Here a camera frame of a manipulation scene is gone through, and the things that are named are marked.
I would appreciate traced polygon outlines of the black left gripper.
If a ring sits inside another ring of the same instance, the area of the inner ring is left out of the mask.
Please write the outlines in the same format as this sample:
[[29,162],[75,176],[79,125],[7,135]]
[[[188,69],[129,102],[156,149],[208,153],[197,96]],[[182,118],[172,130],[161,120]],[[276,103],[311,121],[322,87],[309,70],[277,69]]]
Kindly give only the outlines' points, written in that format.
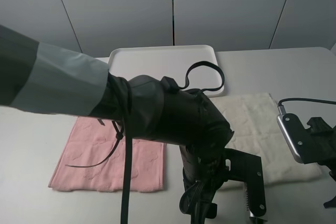
[[225,153],[210,160],[202,160],[191,154],[186,146],[180,146],[180,153],[184,185],[179,202],[180,212],[190,215],[192,219],[214,219],[217,216],[217,204],[213,203],[213,198],[227,181]]

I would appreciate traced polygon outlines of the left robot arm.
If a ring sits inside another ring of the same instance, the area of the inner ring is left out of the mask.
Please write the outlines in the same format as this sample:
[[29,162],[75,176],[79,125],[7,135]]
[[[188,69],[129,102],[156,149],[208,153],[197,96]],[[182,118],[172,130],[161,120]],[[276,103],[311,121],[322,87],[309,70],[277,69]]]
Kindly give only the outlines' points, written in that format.
[[189,85],[147,75],[126,80],[96,58],[1,27],[1,105],[111,120],[117,138],[125,140],[122,223],[128,222],[135,138],[180,147],[185,186],[180,211],[192,223],[211,216],[214,195],[227,181],[225,146],[233,131],[205,89]]

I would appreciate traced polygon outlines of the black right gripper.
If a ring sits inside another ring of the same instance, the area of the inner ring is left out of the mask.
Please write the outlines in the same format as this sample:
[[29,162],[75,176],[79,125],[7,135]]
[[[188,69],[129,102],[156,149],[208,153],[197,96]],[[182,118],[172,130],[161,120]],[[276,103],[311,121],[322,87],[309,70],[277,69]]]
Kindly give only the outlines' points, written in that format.
[[313,147],[309,150],[313,161],[319,165],[335,166],[335,126],[331,127],[323,118],[312,117],[307,125]]

